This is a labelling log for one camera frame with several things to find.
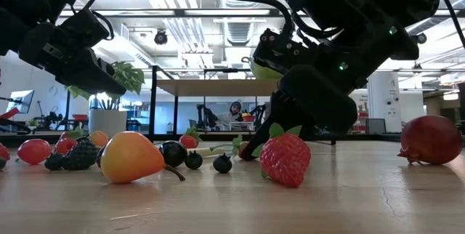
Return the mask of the small blackberry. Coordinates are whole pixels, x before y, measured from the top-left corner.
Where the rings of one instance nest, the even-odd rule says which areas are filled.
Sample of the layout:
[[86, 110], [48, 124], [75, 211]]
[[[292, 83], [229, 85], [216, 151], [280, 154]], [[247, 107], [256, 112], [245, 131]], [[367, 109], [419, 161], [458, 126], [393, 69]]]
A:
[[62, 164], [65, 156], [62, 153], [52, 153], [44, 162], [44, 167], [50, 171], [58, 171], [62, 169]]

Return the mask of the white plant pot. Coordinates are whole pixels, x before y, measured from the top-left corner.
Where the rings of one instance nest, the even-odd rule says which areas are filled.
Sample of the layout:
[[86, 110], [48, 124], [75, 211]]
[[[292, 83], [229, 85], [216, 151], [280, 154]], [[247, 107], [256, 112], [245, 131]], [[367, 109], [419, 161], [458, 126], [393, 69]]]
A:
[[89, 111], [89, 133], [104, 132], [109, 138], [126, 130], [127, 114], [119, 110], [91, 109]]

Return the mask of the dark red pomegranate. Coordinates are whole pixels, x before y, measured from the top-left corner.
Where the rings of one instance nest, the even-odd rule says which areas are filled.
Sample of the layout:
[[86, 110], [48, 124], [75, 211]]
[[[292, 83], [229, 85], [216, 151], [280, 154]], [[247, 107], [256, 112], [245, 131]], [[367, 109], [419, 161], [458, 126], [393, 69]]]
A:
[[401, 132], [398, 157], [408, 163], [442, 165], [455, 159], [463, 142], [456, 125], [444, 116], [421, 116], [410, 120]]

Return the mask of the red cherry tomato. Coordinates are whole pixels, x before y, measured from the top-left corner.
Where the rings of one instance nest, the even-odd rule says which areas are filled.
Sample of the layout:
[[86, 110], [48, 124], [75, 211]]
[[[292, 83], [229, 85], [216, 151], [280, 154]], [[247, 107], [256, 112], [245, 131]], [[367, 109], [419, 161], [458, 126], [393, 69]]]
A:
[[49, 143], [41, 139], [26, 140], [17, 150], [17, 156], [27, 164], [39, 164], [51, 155]]

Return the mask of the dark blueberry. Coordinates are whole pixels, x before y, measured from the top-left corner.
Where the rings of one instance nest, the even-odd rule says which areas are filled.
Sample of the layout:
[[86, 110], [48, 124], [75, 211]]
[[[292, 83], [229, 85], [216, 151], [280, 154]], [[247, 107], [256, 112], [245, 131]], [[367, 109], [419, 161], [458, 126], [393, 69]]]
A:
[[231, 170], [233, 164], [230, 160], [230, 157], [223, 153], [222, 155], [215, 158], [213, 162], [213, 167], [217, 172], [226, 174]]
[[192, 170], [199, 169], [202, 164], [203, 158], [195, 150], [193, 152], [189, 152], [185, 159], [185, 166]]

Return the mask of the grey box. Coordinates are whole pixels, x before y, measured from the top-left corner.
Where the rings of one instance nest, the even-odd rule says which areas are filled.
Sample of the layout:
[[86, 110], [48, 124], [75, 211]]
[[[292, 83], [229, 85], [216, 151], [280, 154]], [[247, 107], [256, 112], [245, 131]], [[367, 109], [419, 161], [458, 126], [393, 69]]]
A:
[[386, 121], [383, 118], [368, 118], [365, 121], [366, 134], [384, 134], [386, 132]]

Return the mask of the person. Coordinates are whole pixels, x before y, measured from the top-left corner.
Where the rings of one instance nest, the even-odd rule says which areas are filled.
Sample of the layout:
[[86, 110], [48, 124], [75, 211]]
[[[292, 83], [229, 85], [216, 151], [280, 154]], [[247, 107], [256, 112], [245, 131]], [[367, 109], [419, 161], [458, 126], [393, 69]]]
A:
[[217, 114], [216, 127], [219, 127], [220, 131], [241, 131], [243, 129], [241, 110], [240, 100], [232, 102], [228, 111]]

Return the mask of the black overhead light bar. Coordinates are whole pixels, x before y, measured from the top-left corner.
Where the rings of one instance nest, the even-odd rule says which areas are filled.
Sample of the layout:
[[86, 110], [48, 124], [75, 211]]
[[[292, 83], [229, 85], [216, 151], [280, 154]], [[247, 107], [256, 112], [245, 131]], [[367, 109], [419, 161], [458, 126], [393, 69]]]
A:
[[282, 17], [277, 9], [101, 9], [108, 18]]

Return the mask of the computer monitor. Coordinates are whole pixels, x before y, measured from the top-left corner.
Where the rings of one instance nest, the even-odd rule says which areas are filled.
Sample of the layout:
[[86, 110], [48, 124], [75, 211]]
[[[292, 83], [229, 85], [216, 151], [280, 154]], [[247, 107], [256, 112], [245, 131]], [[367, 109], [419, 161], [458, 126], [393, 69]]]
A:
[[11, 101], [9, 101], [8, 103], [7, 111], [17, 108], [19, 110], [19, 113], [27, 114], [30, 110], [33, 96], [33, 90], [12, 92], [9, 97]]

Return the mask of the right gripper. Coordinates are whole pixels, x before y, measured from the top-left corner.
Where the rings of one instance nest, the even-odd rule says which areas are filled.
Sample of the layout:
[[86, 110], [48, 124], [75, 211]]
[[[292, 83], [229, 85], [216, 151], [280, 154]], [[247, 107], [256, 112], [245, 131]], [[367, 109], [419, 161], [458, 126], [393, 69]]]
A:
[[[270, 114], [247, 146], [241, 151], [245, 161], [254, 159], [253, 152], [270, 138], [273, 123], [281, 125], [302, 140], [312, 140], [317, 126], [345, 134], [357, 120], [355, 102], [311, 65], [296, 65], [280, 80], [279, 89], [270, 98]], [[312, 120], [305, 121], [305, 115]]]

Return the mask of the green plastic colander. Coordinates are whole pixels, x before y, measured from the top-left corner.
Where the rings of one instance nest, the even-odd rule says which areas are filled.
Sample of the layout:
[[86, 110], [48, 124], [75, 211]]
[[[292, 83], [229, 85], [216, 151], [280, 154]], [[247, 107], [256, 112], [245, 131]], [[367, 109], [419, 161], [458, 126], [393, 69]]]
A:
[[268, 67], [257, 65], [250, 57], [242, 57], [241, 62], [249, 64], [251, 72], [256, 79], [280, 79], [283, 76], [281, 73]]

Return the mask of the wooden shelf with black frame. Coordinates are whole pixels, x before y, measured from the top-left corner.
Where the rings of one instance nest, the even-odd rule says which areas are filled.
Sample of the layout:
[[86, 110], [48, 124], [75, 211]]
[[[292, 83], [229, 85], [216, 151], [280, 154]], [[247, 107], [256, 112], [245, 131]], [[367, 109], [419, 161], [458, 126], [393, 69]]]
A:
[[178, 140], [198, 120], [198, 105], [211, 108], [216, 114], [227, 111], [230, 103], [242, 102], [244, 109], [252, 109], [270, 101], [277, 90], [277, 79], [208, 79], [215, 70], [200, 70], [196, 79], [175, 79], [171, 70], [154, 65], [144, 71], [143, 89], [150, 93], [149, 125], [145, 134], [149, 140]]

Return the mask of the yellow orange pear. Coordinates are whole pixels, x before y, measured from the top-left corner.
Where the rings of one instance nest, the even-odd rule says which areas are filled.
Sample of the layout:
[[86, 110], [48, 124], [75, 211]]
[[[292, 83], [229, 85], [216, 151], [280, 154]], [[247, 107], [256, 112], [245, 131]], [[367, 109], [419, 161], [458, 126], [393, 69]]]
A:
[[102, 153], [100, 168], [103, 175], [115, 184], [126, 184], [163, 170], [185, 177], [164, 161], [163, 154], [143, 134], [124, 131], [115, 134]]

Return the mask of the white round column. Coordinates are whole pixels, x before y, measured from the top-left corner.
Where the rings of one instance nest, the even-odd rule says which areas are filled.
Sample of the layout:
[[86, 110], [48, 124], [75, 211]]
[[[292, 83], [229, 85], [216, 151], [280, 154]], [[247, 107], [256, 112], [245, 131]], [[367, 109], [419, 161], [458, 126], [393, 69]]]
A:
[[368, 78], [368, 114], [382, 118], [387, 132], [401, 132], [398, 74], [375, 72]]

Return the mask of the large red strawberry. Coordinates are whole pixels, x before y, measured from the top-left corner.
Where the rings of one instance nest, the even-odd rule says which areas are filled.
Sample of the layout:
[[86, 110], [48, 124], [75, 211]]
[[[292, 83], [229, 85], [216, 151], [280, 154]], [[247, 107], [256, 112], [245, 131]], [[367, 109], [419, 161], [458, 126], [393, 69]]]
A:
[[278, 123], [271, 125], [270, 138], [259, 153], [263, 177], [287, 187], [299, 187], [303, 183], [312, 154], [299, 136], [301, 128], [295, 126], [285, 131]]

